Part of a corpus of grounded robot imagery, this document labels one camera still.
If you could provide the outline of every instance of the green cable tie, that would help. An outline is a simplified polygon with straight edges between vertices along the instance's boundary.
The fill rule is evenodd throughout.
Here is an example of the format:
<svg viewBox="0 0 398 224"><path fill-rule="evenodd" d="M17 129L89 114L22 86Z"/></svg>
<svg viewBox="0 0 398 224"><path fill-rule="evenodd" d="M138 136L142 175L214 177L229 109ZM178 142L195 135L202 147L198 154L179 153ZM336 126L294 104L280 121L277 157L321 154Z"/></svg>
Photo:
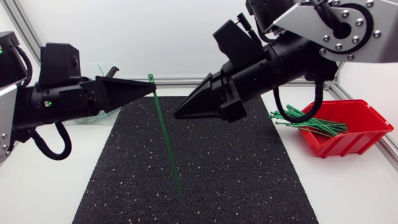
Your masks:
<svg viewBox="0 0 398 224"><path fill-rule="evenodd" d="M149 79L150 83L155 83L155 78L154 78L153 74L149 74L148 75L148 79ZM167 131L166 131L166 125L164 123L162 110L160 109L160 103L159 103L159 99L157 98L156 91L154 92L154 98L155 98L155 104L156 104L156 108L157 108L157 113L159 114L160 124L161 124L162 130L163 130L164 139L165 139L165 142L166 142L167 152L169 153L170 163L172 164L175 184L177 186L177 193L178 193L178 196L180 196L182 198L183 197L183 193L182 193L180 179L178 177L177 166L175 165L175 159L174 159L174 155L173 155L172 146L170 144L169 135L167 134Z"/></svg>
<svg viewBox="0 0 398 224"><path fill-rule="evenodd" d="M98 65L98 68L101 70L102 76L105 77L104 72L102 71L102 68L100 65Z"/></svg>

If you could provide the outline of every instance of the black hose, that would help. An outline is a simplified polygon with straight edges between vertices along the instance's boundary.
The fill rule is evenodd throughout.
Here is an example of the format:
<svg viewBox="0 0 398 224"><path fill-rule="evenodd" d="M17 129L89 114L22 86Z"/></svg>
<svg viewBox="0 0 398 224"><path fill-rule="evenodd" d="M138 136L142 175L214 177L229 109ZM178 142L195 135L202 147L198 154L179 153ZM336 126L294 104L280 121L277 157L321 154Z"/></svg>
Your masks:
<svg viewBox="0 0 398 224"><path fill-rule="evenodd" d="M327 0L310 0L322 21L332 30L339 31L341 23L336 14L331 10Z"/></svg>
<svg viewBox="0 0 398 224"><path fill-rule="evenodd" d="M24 60L24 62L26 64L26 69L27 69L26 80L21 85L21 87L27 87L29 85L30 81L32 80L32 74L33 74L32 64L31 64L31 62L29 60L29 57L26 55L26 53L20 47L17 46L16 49L17 49L19 55Z"/></svg>
<svg viewBox="0 0 398 224"><path fill-rule="evenodd" d="M58 133L61 135L63 142L65 143L65 148L61 154L56 154L51 149L47 146L45 141L42 139L42 137L37 133L36 130L30 130L30 136L32 139L35 141L36 146L40 149L40 151L43 152L44 155L46 155L48 158L60 161L63 159L66 159L71 151L72 151L72 143L69 138L69 134L65 127L63 126L62 122L56 122L55 126L57 127Z"/></svg>
<svg viewBox="0 0 398 224"><path fill-rule="evenodd" d="M260 25L259 25L259 23L257 22L257 20L256 20L256 25L257 25L257 31L258 31L258 33L259 33L259 36L260 36L261 40L264 41L265 43L270 43L270 42L272 42L273 39L268 38L268 37L263 33L263 31L261 31Z"/></svg>
<svg viewBox="0 0 398 224"><path fill-rule="evenodd" d="M303 116L300 116L298 118L291 117L286 114L285 109L282 106L282 103L280 102L280 97L279 97L279 89L275 88L274 89L274 97L275 97L275 102L276 106L280 112L280 114L285 118L285 120L291 122L291 123L304 123L308 121L309 119L313 118L316 113L318 112L319 108L322 105L323 101L323 83L324 81L315 81L315 101L314 104L311 108L311 110L306 113Z"/></svg>

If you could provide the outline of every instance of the bolt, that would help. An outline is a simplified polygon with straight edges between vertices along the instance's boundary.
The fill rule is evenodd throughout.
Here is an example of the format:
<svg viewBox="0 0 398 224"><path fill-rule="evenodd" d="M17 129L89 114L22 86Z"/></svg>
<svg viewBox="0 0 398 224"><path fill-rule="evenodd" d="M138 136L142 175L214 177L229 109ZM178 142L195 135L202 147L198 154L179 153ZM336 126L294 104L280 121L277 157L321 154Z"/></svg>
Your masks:
<svg viewBox="0 0 398 224"><path fill-rule="evenodd" d="M349 10L344 10L341 16L343 16L343 18L348 18Z"/></svg>
<svg viewBox="0 0 398 224"><path fill-rule="evenodd" d="M348 60L354 60L354 58L355 58L355 55L353 55L353 54L349 54L349 55L347 56L347 59L348 59Z"/></svg>
<svg viewBox="0 0 398 224"><path fill-rule="evenodd" d="M321 48L321 49L319 50L319 53L320 53L321 55L325 55L325 54L326 54L326 49Z"/></svg>
<svg viewBox="0 0 398 224"><path fill-rule="evenodd" d="M379 31L379 30L374 31L374 33L373 33L374 38L379 38L380 36L381 36L381 31Z"/></svg>
<svg viewBox="0 0 398 224"><path fill-rule="evenodd" d="M333 5L334 5L334 6L339 6L340 3L341 3L340 0L334 0L334 1L333 1Z"/></svg>
<svg viewBox="0 0 398 224"><path fill-rule="evenodd" d="M368 0L366 3L366 7L373 7L373 5L374 5L373 0Z"/></svg>
<svg viewBox="0 0 398 224"><path fill-rule="evenodd" d="M353 37L353 43L357 44L359 42L359 37L358 36L354 36Z"/></svg>
<svg viewBox="0 0 398 224"><path fill-rule="evenodd" d="M330 37L328 35L325 35L323 37L323 41L328 42L330 40Z"/></svg>
<svg viewBox="0 0 398 224"><path fill-rule="evenodd" d="M363 19L358 19L358 20L355 22L355 24L356 24L356 26L361 27L361 26L363 25Z"/></svg>
<svg viewBox="0 0 398 224"><path fill-rule="evenodd" d="M343 45L341 43L336 44L336 50L341 50L343 48Z"/></svg>

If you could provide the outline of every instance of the red bin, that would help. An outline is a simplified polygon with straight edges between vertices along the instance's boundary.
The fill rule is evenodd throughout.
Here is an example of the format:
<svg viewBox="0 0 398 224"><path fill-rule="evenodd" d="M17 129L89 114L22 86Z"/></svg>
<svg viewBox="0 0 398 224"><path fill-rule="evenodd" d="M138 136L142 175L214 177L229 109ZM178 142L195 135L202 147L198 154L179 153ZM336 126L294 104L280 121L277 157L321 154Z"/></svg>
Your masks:
<svg viewBox="0 0 398 224"><path fill-rule="evenodd" d="M313 103L303 112L308 112ZM315 118L346 123L348 133L328 138L300 129L302 136L316 156L362 155L388 132L394 130L375 109L363 100L324 101Z"/></svg>

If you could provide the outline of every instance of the black rubber mat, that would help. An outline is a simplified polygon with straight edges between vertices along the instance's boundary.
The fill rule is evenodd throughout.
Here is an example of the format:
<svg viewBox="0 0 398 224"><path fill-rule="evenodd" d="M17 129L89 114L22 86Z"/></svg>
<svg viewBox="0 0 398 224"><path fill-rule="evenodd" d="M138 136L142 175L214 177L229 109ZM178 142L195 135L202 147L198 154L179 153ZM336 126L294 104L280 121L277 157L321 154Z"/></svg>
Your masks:
<svg viewBox="0 0 398 224"><path fill-rule="evenodd" d="M180 175L177 195L154 99L125 106L74 223L318 223L260 98L247 118L175 120L160 97Z"/></svg>

